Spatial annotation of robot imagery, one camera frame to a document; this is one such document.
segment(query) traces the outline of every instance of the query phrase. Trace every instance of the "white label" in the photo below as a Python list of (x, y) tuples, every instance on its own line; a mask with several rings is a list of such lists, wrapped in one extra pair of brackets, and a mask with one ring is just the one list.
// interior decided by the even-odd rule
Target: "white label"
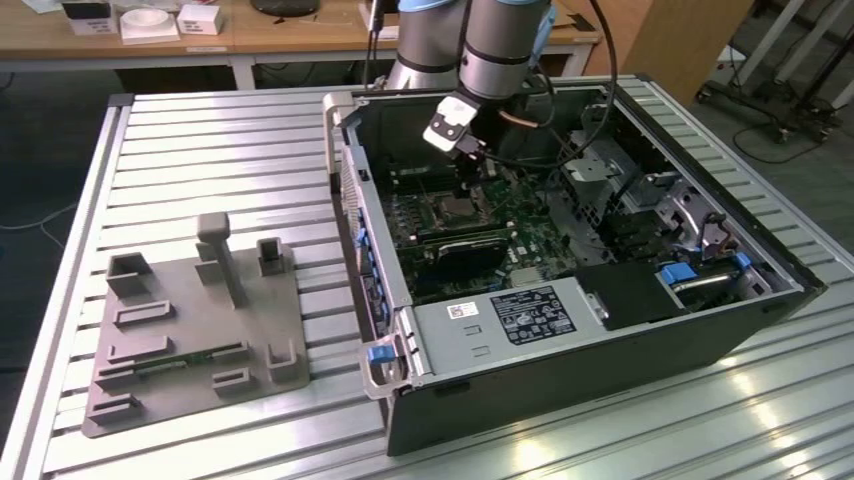
[(449, 316), (453, 319), (471, 317), (478, 314), (478, 305), (475, 302), (461, 303), (459, 305), (449, 306)]
[(227, 52), (229, 47), (187, 47), (187, 53)]

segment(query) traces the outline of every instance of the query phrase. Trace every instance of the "white box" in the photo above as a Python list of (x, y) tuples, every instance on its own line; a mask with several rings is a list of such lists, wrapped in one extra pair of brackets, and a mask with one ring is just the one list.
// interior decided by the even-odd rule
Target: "white box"
[(716, 66), (712, 68), (708, 80), (714, 80), (722, 85), (729, 84), (736, 72), (742, 68), (745, 60), (746, 57), (742, 52), (728, 45), (721, 52)]
[(177, 42), (182, 39), (175, 26), (175, 17), (163, 10), (140, 8), (122, 15), (122, 43)]
[(116, 9), (110, 4), (63, 3), (68, 24), (75, 35), (104, 35), (119, 33)]
[(223, 15), (217, 5), (185, 5), (178, 14), (178, 28), (182, 33), (219, 35)]

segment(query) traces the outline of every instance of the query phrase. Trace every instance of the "desk leg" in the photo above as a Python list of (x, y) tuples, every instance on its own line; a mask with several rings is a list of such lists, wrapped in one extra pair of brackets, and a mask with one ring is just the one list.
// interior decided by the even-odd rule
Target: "desk leg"
[(590, 59), (590, 52), (593, 52), (593, 45), (577, 45), (573, 48), (573, 52), (566, 59), (563, 65), (562, 77), (581, 77), (585, 73), (585, 67), (588, 66), (588, 60)]
[(255, 77), (253, 76), (255, 57), (253, 55), (230, 55), (229, 63), (231, 63), (231, 69), (235, 73), (238, 90), (255, 90)]

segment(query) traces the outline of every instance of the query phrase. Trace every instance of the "slotted metal surface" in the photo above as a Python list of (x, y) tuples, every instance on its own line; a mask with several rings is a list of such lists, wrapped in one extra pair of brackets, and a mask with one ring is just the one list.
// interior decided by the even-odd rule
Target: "slotted metal surface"
[[(321, 98), (330, 89), (142, 96), (116, 117), (108, 191), (95, 207), (96, 235), (74, 290), (80, 302), (71, 303), (56, 360), (46, 367), (52, 383), (44, 380), (42, 414), (19, 420), (30, 420), (35, 432), (23, 437), (27, 476), (850, 477), (852, 257), (666, 94), (637, 79), (622, 84), (830, 285), (793, 319), (713, 367), (389, 458), (379, 407), (362, 393), (358, 328), (323, 172)], [(87, 439), (79, 428), (107, 259), (126, 251), (142, 251), (151, 261), (194, 256), (193, 217), (223, 209), (233, 215), (233, 248), (270, 236), (295, 248), (313, 382)], [(12, 463), (4, 458), (6, 468)]]

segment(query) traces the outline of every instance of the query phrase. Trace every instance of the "wooden cabinet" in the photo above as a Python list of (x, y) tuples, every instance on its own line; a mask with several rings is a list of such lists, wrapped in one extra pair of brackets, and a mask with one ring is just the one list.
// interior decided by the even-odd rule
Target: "wooden cabinet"
[[(600, 25), (588, 0), (569, 4)], [(600, 0), (620, 73), (648, 73), (684, 105), (690, 104), (752, 4), (753, 0)], [(601, 42), (585, 75), (608, 73), (608, 46)]]

